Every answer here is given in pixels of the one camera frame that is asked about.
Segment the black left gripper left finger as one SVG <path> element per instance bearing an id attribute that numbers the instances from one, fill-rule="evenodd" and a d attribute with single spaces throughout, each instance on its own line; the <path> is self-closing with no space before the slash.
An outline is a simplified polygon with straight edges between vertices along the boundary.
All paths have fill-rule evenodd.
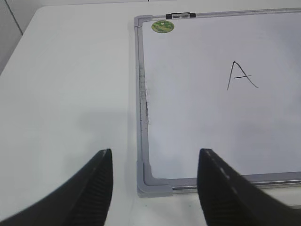
<path id="1" fill-rule="evenodd" d="M 113 192 L 111 149 L 98 151 L 63 185 L 2 226 L 103 226 Z"/>

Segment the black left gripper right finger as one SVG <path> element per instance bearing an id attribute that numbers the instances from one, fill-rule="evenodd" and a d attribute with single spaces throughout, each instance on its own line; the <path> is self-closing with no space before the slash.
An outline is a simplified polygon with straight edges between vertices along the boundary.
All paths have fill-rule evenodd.
<path id="1" fill-rule="evenodd" d="M 201 149 L 198 197 L 209 226 L 299 226 L 301 214 L 237 173 L 211 149 Z"/>

